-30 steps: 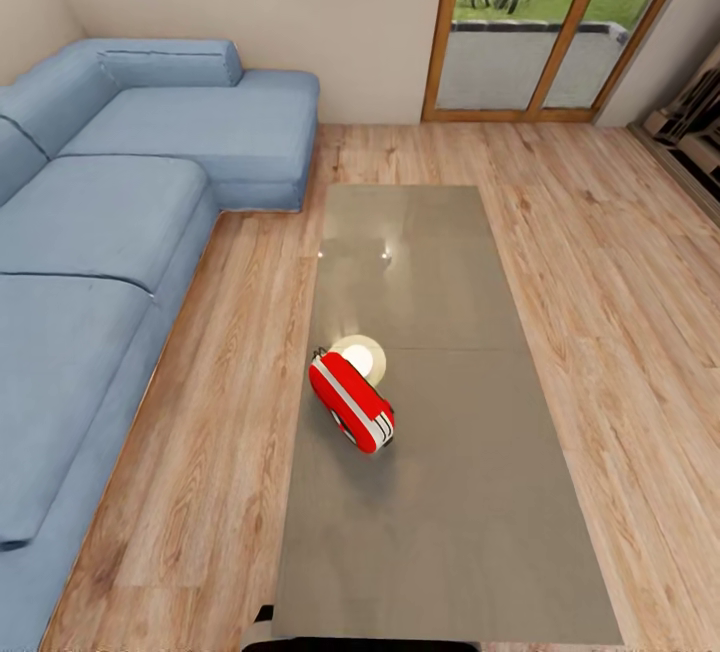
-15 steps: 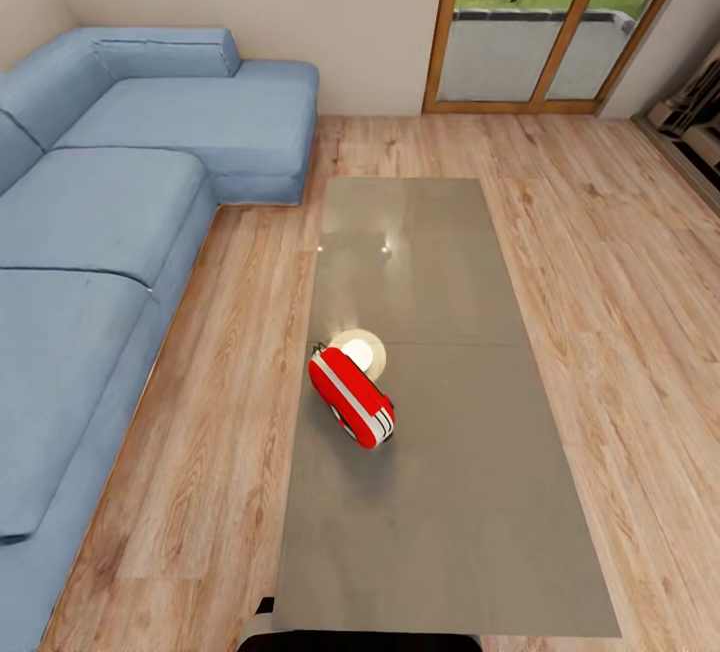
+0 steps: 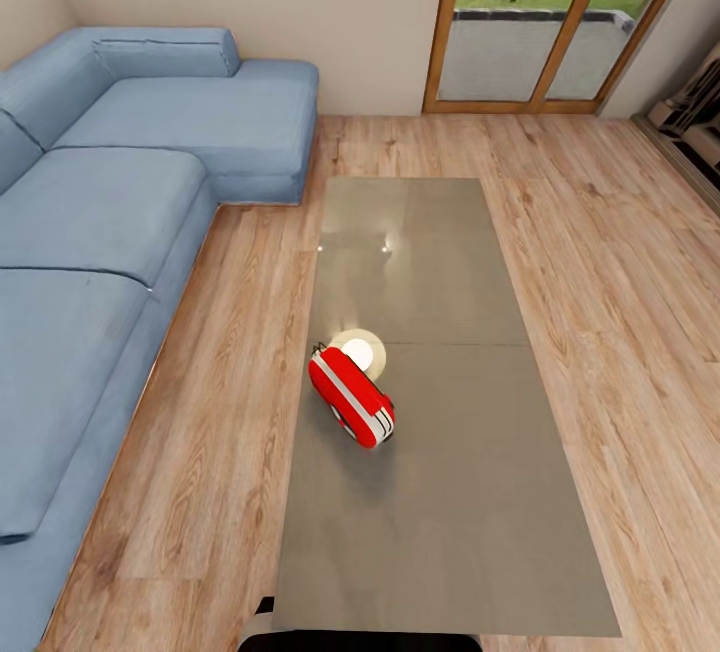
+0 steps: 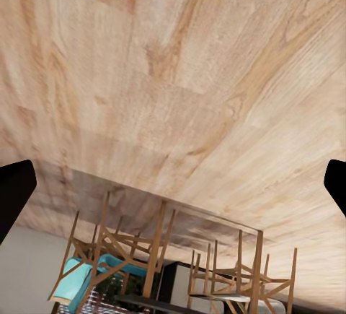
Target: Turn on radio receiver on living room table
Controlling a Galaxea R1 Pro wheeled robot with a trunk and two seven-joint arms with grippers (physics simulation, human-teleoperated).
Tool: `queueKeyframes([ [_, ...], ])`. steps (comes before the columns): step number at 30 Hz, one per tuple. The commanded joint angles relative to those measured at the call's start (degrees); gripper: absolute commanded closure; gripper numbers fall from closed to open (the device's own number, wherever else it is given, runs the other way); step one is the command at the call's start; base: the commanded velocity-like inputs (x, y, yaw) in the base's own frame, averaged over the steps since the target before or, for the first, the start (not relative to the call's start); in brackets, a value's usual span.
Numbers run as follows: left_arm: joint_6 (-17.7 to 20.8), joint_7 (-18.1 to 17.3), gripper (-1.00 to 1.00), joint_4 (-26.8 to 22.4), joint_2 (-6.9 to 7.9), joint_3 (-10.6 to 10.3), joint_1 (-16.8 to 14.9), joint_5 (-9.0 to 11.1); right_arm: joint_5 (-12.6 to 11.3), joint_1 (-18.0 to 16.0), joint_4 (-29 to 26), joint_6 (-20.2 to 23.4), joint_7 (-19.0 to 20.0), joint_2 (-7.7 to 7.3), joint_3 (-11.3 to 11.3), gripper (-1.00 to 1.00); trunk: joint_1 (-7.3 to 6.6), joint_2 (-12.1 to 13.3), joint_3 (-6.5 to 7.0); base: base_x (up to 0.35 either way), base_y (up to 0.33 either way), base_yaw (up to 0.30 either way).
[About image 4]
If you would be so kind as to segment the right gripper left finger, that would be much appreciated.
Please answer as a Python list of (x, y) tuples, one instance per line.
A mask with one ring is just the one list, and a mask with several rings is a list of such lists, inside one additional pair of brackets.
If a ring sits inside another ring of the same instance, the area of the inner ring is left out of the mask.
[(0, 245), (37, 187), (30, 160), (0, 167)]

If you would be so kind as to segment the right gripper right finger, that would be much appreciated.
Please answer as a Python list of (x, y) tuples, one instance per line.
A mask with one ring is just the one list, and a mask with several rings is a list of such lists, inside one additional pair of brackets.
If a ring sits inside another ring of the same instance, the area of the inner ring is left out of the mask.
[(346, 162), (335, 159), (329, 161), (324, 186), (346, 216)]

